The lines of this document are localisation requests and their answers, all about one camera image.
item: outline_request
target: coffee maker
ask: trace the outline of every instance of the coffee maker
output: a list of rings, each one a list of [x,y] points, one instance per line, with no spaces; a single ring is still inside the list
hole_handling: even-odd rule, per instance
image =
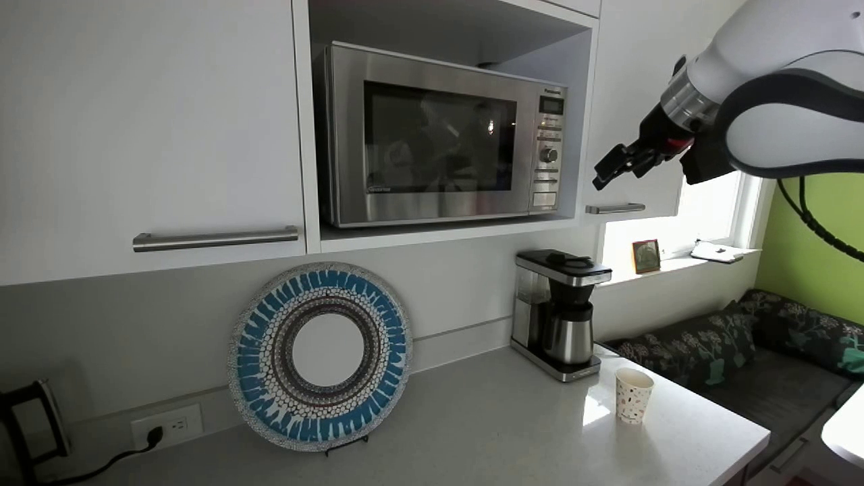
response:
[[[613,269],[553,248],[519,250],[516,263],[511,344],[561,383],[594,374],[600,362],[589,296]]]

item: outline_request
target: kitchen counter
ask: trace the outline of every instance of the kitchen counter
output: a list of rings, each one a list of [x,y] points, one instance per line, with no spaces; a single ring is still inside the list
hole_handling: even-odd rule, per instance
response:
[[[616,417],[600,374],[555,383],[511,348],[407,381],[368,443],[280,450],[249,425],[119,463],[99,486],[702,486],[723,483],[769,432],[657,374],[643,425]]]

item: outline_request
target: microwave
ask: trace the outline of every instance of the microwave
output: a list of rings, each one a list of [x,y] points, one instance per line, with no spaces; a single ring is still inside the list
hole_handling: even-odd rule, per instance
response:
[[[324,92],[329,224],[555,213],[563,85],[334,41]]]

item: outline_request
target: paper cup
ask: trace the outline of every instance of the paper cup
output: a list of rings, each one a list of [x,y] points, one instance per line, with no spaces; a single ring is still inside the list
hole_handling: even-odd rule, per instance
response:
[[[616,373],[616,415],[624,424],[643,424],[653,381],[647,373],[624,367]]]

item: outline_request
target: decorative plate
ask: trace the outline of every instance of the decorative plate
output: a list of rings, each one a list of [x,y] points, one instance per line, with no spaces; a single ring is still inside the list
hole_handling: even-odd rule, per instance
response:
[[[370,433],[410,373],[397,294],[351,263],[272,281],[243,316],[230,389],[245,424],[280,448],[327,450]]]

